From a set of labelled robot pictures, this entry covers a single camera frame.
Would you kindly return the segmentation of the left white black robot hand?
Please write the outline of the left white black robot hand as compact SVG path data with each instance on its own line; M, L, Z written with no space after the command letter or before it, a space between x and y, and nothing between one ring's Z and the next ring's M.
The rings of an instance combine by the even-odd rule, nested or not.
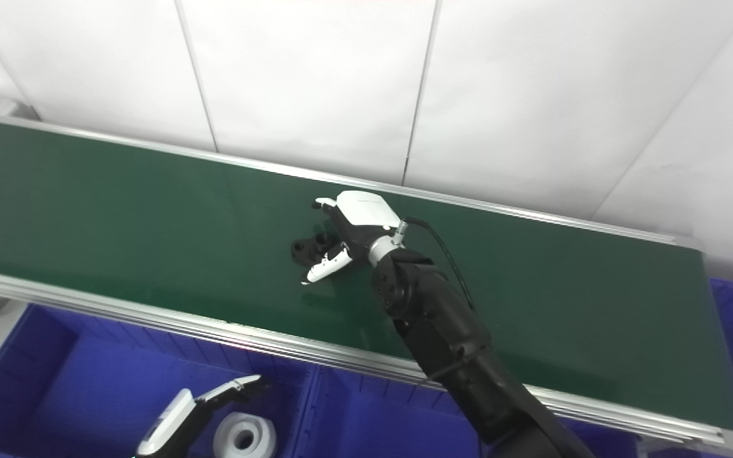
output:
M135 457L187 457L214 414L232 403L248 403L269 387L261 375L235 378L194 396L181 389L137 446Z

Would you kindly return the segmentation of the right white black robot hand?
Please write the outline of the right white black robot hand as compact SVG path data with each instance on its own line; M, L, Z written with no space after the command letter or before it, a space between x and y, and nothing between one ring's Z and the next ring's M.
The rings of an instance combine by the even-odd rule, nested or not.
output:
M314 284L351 263L377 267L391 251L402 247L405 223L381 195L347 190L314 200L313 209L328 216L334 232L323 232L293 243L299 260L308 266L302 284Z

